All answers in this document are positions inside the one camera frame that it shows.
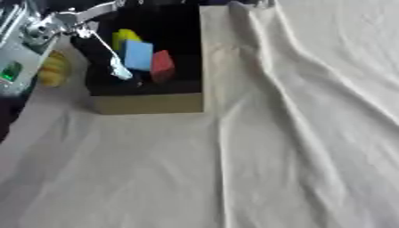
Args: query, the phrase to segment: tablecloth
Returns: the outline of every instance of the tablecloth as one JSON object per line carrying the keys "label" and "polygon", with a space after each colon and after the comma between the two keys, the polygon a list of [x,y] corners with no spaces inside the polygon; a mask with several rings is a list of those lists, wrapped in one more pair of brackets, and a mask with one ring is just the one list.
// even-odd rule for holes
{"label": "tablecloth", "polygon": [[92,113],[66,42],[0,147],[0,227],[397,227],[397,6],[201,7],[196,114]]}

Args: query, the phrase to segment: red cube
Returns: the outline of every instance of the red cube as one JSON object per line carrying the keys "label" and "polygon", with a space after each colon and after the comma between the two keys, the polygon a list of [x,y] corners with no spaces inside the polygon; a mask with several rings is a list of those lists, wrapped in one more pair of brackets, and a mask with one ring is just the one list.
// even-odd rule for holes
{"label": "red cube", "polygon": [[164,50],[154,53],[151,64],[151,78],[155,83],[168,81],[175,75],[175,65],[169,53]]}

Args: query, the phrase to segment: black box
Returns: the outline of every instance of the black box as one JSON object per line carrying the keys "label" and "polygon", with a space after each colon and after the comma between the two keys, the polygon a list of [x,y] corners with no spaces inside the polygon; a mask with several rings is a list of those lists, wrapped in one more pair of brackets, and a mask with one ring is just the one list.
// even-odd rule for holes
{"label": "black box", "polygon": [[197,5],[175,4],[122,9],[102,20],[98,34],[111,44],[112,32],[133,30],[154,52],[168,50],[175,76],[152,83],[149,72],[140,74],[143,85],[110,74],[110,53],[94,38],[75,39],[74,45],[91,62],[85,84],[101,114],[178,113],[203,111],[200,12]]}

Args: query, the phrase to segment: yellow block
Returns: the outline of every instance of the yellow block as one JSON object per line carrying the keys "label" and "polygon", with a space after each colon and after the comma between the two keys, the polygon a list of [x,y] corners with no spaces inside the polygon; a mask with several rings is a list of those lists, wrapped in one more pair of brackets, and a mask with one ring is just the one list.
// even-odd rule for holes
{"label": "yellow block", "polygon": [[123,41],[131,39],[142,42],[142,39],[130,29],[121,28],[118,32],[112,33],[112,49],[119,50]]}

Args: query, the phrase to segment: wrinkled fabric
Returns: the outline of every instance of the wrinkled fabric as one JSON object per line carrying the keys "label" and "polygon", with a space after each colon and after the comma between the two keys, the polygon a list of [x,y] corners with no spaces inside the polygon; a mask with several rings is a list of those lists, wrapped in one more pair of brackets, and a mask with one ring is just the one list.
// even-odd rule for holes
{"label": "wrinkled fabric", "polygon": [[397,6],[202,7],[196,114],[93,114],[66,45],[0,146],[0,227],[397,227]]}

